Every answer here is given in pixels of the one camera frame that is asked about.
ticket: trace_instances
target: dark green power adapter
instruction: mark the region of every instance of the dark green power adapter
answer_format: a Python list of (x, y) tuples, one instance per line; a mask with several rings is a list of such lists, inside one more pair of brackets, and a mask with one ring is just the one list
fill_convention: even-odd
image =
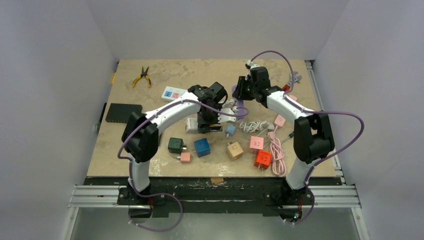
[(181, 154), (186, 146), (181, 138), (171, 137), (168, 143), (168, 151), (172, 154)]

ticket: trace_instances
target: orange power adapter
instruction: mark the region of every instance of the orange power adapter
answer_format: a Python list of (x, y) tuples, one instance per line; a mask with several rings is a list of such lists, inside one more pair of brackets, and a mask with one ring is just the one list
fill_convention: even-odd
[(256, 155), (256, 161), (254, 162), (254, 166), (263, 170), (267, 170), (271, 165), (271, 159), (273, 155), (267, 151), (259, 150)]

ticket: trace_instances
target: blue power adapter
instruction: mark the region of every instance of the blue power adapter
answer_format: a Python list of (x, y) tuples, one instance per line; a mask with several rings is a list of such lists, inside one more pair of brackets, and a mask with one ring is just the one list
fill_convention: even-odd
[(211, 154), (211, 147), (206, 138), (195, 141), (194, 147), (196, 148), (196, 153), (199, 158)]
[(236, 132), (236, 126), (234, 126), (233, 124), (228, 124), (228, 126), (225, 129), (225, 134), (227, 136), (233, 136), (235, 132)]

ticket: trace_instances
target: gray wall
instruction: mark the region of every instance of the gray wall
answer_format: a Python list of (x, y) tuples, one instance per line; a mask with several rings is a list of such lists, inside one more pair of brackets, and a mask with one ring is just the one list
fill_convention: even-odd
[(239, 59), (268, 49), (315, 59), (347, 2), (87, 0), (122, 59)]
[(58, 239), (113, 56), (84, 0), (2, 0), (0, 239)]
[[(340, 155), (372, 239), (424, 238), (424, 1), (350, 0), (315, 62), (328, 110), (358, 113)], [(359, 129), (333, 118), (338, 146)]]

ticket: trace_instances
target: white cable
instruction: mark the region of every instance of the white cable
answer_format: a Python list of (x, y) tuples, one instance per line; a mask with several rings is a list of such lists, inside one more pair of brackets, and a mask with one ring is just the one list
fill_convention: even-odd
[[(259, 137), (261, 134), (263, 134), (265, 131), (267, 131), (268, 129), (266, 128), (266, 129), (264, 129), (264, 130), (262, 130), (258, 135), (256, 135), (256, 137)], [(245, 139), (248, 139), (248, 140), (250, 140), (251, 139), (251, 137), (249, 137), (249, 136), (247, 136), (246, 135), (246, 133), (244, 132), (244, 131), (241, 131), (241, 134), (243, 135), (243, 137), (245, 138)]]
[(226, 101), (223, 105), (222, 108), (229, 108), (229, 106), (231, 106), (230, 108), (234, 107), (234, 105), (236, 104), (237, 100), (235, 98), (231, 98), (228, 101)]
[(240, 129), (244, 133), (254, 133), (256, 131), (262, 131), (264, 129), (274, 130), (274, 125), (268, 121), (251, 121), (251, 122), (240, 122)]
[(180, 156), (175, 156), (175, 155), (173, 155), (169, 150), (168, 150), (168, 153), (169, 153), (169, 155), (171, 156), (171, 157), (173, 157), (174, 159), (178, 159), (178, 160), (180, 160)]

